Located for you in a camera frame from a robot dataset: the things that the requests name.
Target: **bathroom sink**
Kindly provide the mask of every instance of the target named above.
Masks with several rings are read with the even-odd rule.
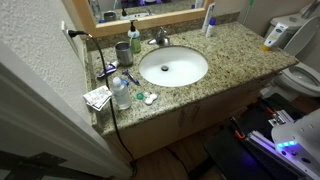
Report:
[[[203,78],[208,71],[208,63],[196,50],[171,46],[147,54],[139,65],[139,71],[152,84],[181,87]]]

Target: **vanity cabinet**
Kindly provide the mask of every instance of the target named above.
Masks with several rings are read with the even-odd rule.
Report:
[[[138,159],[213,124],[229,119],[239,110],[255,102],[259,91],[273,77],[274,74],[228,89],[179,110],[124,129],[120,131],[120,134],[134,158]],[[127,162],[131,161],[115,133],[108,135],[105,139],[113,144],[116,151],[119,151]]]

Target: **wooden floor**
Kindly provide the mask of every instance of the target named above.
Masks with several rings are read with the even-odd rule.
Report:
[[[320,108],[317,101],[306,97],[298,97],[292,104],[306,113]],[[190,172],[208,157],[203,145],[211,136],[219,132],[220,125],[217,124],[138,159],[138,173],[134,180],[187,180],[188,176],[182,164],[167,148],[178,155]],[[211,168],[201,177],[201,180],[223,179],[225,178],[216,167]]]

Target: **electric cord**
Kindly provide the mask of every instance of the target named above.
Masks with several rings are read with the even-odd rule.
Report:
[[[168,147],[166,147],[166,149],[171,153],[171,155],[172,155],[175,159],[177,159],[177,160],[182,164],[184,170],[186,171],[186,173],[187,173],[188,176],[189,176],[188,169],[187,169],[186,165],[183,163],[183,161],[179,158],[179,156],[178,156],[172,149],[170,149],[170,148],[168,148]]]
[[[105,78],[105,80],[106,80],[106,86],[109,88],[110,86],[109,86],[109,81],[108,81],[108,74],[107,74],[107,69],[106,69],[106,63],[105,63],[105,60],[104,60],[104,58],[103,58],[103,54],[102,54],[101,48],[100,48],[97,40],[94,39],[91,34],[86,33],[86,32],[84,32],[84,31],[68,30],[67,33],[69,34],[69,36],[70,36],[71,38],[74,38],[74,37],[76,37],[77,35],[86,35],[86,36],[90,37],[90,39],[92,39],[92,41],[94,42],[94,44],[97,46],[98,51],[99,51],[99,54],[100,54],[100,56],[101,56],[101,61],[102,61],[103,70],[104,70],[104,73],[105,73],[105,75],[106,75],[106,78]],[[118,126],[117,126],[116,116],[115,116],[115,113],[114,113],[113,102],[112,102],[112,99],[111,99],[111,98],[110,98],[110,100],[109,100],[109,103],[110,103],[112,120],[113,120],[114,128],[115,128],[115,130],[116,130],[117,137],[118,137],[118,139],[119,139],[120,144],[122,145],[122,147],[127,151],[127,153],[130,155],[130,157],[131,157],[131,159],[132,159],[132,161],[130,162],[130,166],[132,167],[132,177],[135,177],[135,176],[137,175],[137,173],[138,173],[138,168],[137,168],[137,164],[136,164],[136,163],[137,163],[137,160],[134,159],[132,153],[129,151],[129,149],[127,148],[127,146],[124,144],[124,142],[123,142],[123,140],[122,140],[122,138],[121,138],[121,136],[120,136],[119,129],[118,129]]]

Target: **wall outlet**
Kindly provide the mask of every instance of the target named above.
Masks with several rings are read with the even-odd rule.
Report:
[[[66,23],[64,21],[61,21],[61,30],[63,32],[63,34],[66,36],[66,38],[68,39],[72,49],[74,50],[74,52],[76,53],[76,55],[79,57],[79,53],[78,53],[78,49],[76,44],[74,43],[73,39],[69,36],[68,34],[68,27],[66,25]]]

